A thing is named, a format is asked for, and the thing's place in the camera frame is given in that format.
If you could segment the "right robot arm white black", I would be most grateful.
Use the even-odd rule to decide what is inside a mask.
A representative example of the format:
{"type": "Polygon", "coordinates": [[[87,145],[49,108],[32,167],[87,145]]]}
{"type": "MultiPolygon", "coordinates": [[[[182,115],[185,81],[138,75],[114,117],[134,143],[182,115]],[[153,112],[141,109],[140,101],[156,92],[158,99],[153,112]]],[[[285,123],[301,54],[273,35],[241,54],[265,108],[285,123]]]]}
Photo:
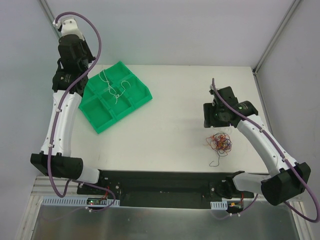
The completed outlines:
{"type": "Polygon", "coordinates": [[[204,127],[234,127],[254,147],[264,162],[268,174],[260,175],[242,170],[228,175],[222,184],[222,195],[230,199],[243,191],[258,193],[277,206],[305,191],[301,181],[307,182],[311,169],[307,163],[298,163],[270,134],[250,101],[239,102],[230,86],[215,89],[211,103],[203,105],[204,127]]]}

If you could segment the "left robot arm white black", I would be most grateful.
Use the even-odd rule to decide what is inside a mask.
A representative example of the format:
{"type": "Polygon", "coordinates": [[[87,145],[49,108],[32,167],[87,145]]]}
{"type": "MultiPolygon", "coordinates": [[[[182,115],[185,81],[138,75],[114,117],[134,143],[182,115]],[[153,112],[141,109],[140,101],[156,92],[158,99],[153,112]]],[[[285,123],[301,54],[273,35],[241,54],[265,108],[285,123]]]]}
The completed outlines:
{"type": "Polygon", "coordinates": [[[76,34],[62,36],[58,40],[58,52],[49,128],[40,153],[33,153],[30,162],[46,176],[87,182],[89,190],[99,195],[106,188],[105,181],[99,178],[99,170],[71,156],[75,117],[89,80],[85,72],[95,57],[86,41],[76,34]]]}

